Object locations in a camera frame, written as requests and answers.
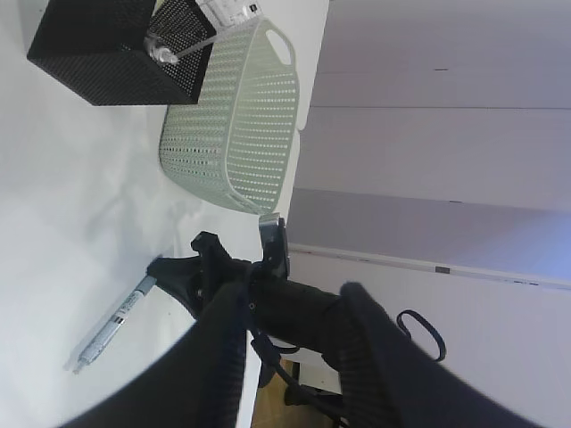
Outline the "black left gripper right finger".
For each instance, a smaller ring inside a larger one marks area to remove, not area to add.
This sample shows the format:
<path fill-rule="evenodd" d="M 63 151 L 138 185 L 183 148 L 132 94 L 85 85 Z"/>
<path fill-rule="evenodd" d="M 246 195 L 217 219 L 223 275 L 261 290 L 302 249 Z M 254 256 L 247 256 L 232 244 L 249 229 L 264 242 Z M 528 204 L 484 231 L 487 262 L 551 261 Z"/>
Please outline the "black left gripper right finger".
<path fill-rule="evenodd" d="M 534 427 L 433 361 L 359 283 L 341 288 L 405 427 Z"/>

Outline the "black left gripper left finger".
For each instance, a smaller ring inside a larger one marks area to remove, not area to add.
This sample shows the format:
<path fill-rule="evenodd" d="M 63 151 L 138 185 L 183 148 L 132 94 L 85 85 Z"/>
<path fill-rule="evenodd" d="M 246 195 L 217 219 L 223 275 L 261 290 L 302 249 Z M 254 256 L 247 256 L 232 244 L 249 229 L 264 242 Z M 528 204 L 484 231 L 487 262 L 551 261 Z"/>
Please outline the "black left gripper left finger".
<path fill-rule="evenodd" d="M 246 360 L 247 295 L 225 284 L 186 334 L 138 378 L 69 427 L 233 427 Z"/>

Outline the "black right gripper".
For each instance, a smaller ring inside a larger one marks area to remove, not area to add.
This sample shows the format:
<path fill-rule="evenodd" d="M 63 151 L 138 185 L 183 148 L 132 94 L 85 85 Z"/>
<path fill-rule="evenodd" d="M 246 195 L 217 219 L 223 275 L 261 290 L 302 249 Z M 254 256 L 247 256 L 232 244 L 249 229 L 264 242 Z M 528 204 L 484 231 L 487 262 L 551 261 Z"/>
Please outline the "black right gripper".
<path fill-rule="evenodd" d="M 190 243 L 199 256 L 159 257 L 146 274 L 156 285 L 195 317 L 206 310 L 207 278 L 219 291 L 226 284 L 222 300 L 207 310 L 186 333 L 188 352 L 221 353 L 228 339 L 241 340 L 248 322 L 254 330 L 297 348 L 315 351 L 324 357 L 338 355 L 336 328 L 343 322 L 343 303 L 338 295 L 305 284 L 287 281 L 256 271 L 247 291 L 241 285 L 251 263 L 233 260 L 216 234 L 202 231 Z M 214 268 L 210 273 L 205 268 Z"/>

